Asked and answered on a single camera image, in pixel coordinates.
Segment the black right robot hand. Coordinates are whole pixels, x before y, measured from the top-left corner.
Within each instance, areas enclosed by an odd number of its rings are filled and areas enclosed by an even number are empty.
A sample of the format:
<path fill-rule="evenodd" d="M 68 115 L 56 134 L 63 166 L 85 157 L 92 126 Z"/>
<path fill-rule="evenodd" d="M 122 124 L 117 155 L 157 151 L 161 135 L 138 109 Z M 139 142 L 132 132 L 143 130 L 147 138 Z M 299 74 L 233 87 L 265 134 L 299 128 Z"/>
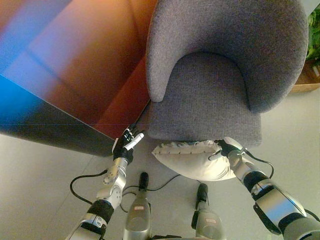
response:
<path fill-rule="evenodd" d="M 208 157 L 209 161 L 215 161 L 221 157 L 227 157 L 232 151 L 240 151 L 243 146 L 231 137 L 224 137 L 223 139 L 214 140 L 218 150 Z"/>

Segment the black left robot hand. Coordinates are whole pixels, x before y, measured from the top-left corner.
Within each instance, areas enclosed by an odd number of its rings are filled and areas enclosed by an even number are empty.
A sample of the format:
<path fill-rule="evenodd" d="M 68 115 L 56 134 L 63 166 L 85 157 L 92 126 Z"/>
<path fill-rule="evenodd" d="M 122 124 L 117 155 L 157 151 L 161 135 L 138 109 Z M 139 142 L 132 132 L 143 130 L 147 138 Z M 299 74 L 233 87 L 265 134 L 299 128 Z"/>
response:
<path fill-rule="evenodd" d="M 135 128 L 126 128 L 122 135 L 116 138 L 113 144 L 113 160 L 123 158 L 128 165 L 131 164 L 133 161 L 134 147 L 143 139 L 143 137 L 143 131 L 137 131 Z"/>

